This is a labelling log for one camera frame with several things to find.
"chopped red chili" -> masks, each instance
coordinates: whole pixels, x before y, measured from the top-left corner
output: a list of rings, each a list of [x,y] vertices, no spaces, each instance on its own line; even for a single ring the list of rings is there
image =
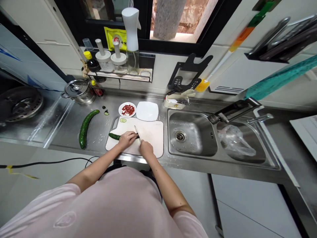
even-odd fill
[[[122,114],[123,115],[129,115],[131,116],[132,114],[134,113],[134,106],[131,106],[131,105],[125,105],[123,108],[122,108]]]

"green towel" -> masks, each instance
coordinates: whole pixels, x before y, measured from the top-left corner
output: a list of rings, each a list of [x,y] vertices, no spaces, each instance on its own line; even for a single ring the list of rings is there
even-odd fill
[[[247,89],[244,99],[261,100],[270,93],[317,66],[317,55],[275,73]]]

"black cable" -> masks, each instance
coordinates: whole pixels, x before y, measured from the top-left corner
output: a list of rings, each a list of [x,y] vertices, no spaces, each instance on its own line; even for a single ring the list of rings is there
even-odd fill
[[[24,168],[24,167],[28,167],[28,166],[32,166],[32,165],[38,165],[38,164],[58,164],[58,163],[62,163],[62,162],[66,162],[69,160],[75,160],[75,159],[83,159],[83,160],[87,160],[87,163],[85,165],[85,168],[88,164],[88,162],[91,162],[91,159],[94,157],[98,157],[98,156],[93,156],[90,159],[86,159],[86,158],[71,158],[71,159],[67,159],[67,160],[62,160],[62,161],[55,161],[55,162],[35,162],[35,163],[31,163],[31,164],[24,164],[24,165],[13,165],[11,168],[12,169],[18,169],[18,168]],[[7,167],[7,165],[0,165],[0,169],[5,169]]]
[[[94,158],[94,157],[98,157],[98,158],[99,158],[99,156],[93,156],[93,157],[91,157],[91,158],[87,161],[87,163],[86,163],[86,165],[85,165],[85,168],[86,168],[88,162],[91,162],[90,160],[91,160],[92,158]]]

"window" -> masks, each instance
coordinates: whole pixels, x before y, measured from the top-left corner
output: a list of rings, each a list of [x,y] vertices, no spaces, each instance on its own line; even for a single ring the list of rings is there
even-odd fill
[[[204,57],[242,0],[55,0],[75,39],[99,38],[104,26],[124,29],[121,11],[139,9],[139,49]]]

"cabinet door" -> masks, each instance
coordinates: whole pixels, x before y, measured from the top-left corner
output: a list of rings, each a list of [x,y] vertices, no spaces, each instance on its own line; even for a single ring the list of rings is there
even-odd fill
[[[220,201],[217,201],[217,203],[225,238],[281,238],[278,234],[226,204]]]
[[[212,175],[217,200],[287,238],[301,237],[277,184]]]

